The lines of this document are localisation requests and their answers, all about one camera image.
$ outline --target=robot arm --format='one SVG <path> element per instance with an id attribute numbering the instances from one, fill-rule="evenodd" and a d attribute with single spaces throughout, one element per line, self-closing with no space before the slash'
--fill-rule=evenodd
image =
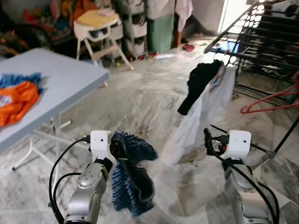
<path id="1" fill-rule="evenodd" d="M 77 189 L 69 202 L 64 224 L 97 223 L 108 174 L 116 166 L 116 159 L 109 149 L 109 140 L 108 131 L 91 132 L 93 163 L 78 178 Z"/>
<path id="2" fill-rule="evenodd" d="M 205 146 L 208 155 L 217 154 L 239 168 L 247 177 L 256 183 L 251 168 L 245 166 L 240 158 L 246 158 L 249 153 L 251 134 L 246 131 L 231 130 L 229 135 L 213 138 L 206 128 Z M 214 151 L 211 140 L 218 140 L 219 151 Z M 222 164 L 225 171 L 225 191 L 232 200 L 232 210 L 237 224 L 271 224 L 268 206 L 258 191 L 238 172 Z"/>

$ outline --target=clothes drying rack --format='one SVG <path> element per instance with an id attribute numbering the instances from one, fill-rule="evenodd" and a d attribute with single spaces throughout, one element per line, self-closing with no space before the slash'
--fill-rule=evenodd
<path id="1" fill-rule="evenodd" d="M 273 4 L 282 0 L 265 1 L 253 3 L 238 19 L 236 19 L 224 32 L 222 32 L 211 44 L 205 53 L 214 52 L 229 55 L 228 64 L 236 65 L 236 86 L 250 90 L 262 95 L 271 95 L 277 91 L 279 82 L 287 86 L 294 85 L 298 79 L 294 74 L 299 70 L 299 6 L 292 5 L 285 11 L 278 11 Z M 241 71 L 252 73 L 249 85 L 239 83 Z M 270 77 L 276 80 L 273 92 L 251 87 L 257 76 Z M 252 95 L 236 91 L 238 93 L 261 99 Z M 283 105 L 266 101 L 276 107 L 294 102 L 297 97 L 294 94 L 292 99 L 285 95 L 274 94 L 274 98 L 281 100 Z M 279 151 L 289 135 L 299 122 L 299 116 L 287 131 L 274 152 L 268 151 L 257 145 L 251 146 L 268 152 L 271 157 Z M 222 132 L 225 130 L 212 126 Z"/>

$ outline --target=red hanger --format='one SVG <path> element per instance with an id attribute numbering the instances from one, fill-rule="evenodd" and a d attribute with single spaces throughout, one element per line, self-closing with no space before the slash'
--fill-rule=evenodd
<path id="1" fill-rule="evenodd" d="M 286 109 L 286 108 L 290 108 L 290 107 L 295 107 L 297 106 L 298 109 L 299 109 L 299 102 L 298 103 L 295 103 L 295 104 L 291 104 L 291 105 L 286 105 L 286 106 L 278 106 L 278 107 L 272 107 L 272 108 L 267 108 L 267 109 L 260 109 L 260 110 L 251 110 L 251 108 L 260 103 L 260 102 L 263 102 L 267 99 L 270 99 L 272 97 L 276 97 L 276 96 L 288 96 L 288 95 L 298 95 L 298 101 L 299 101 L 299 71 L 297 71 L 293 77 L 293 80 L 294 80 L 294 85 L 288 87 L 287 89 L 285 89 L 284 91 L 281 91 L 281 92 L 278 92 L 278 93 L 274 93 L 272 95 L 269 95 L 267 97 L 264 97 L 262 99 L 259 99 L 258 101 L 250 104 L 249 106 L 244 106 L 242 107 L 241 109 L 241 113 L 243 114 L 246 114 L 246 113 L 255 113 L 255 112 L 262 112 L 262 111 L 273 111 L 273 110 L 278 110 L 278 109 Z M 294 89 L 296 88 L 297 91 L 295 92 L 289 92 L 291 89 Z"/>

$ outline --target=green container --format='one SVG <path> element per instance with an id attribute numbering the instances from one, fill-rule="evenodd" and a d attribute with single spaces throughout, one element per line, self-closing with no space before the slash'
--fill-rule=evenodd
<path id="1" fill-rule="evenodd" d="M 171 48 L 173 15 L 148 19 L 148 47 L 151 52 L 165 52 Z"/>

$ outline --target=yellow seat cushion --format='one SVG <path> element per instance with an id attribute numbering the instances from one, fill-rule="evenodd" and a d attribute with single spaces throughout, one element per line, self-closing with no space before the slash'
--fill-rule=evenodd
<path id="1" fill-rule="evenodd" d="M 89 10 L 77 18 L 76 21 L 86 26 L 100 28 L 105 23 L 112 22 L 118 17 L 117 13 L 114 13 L 111 16 L 102 16 L 99 15 L 98 11 L 98 9 Z"/>

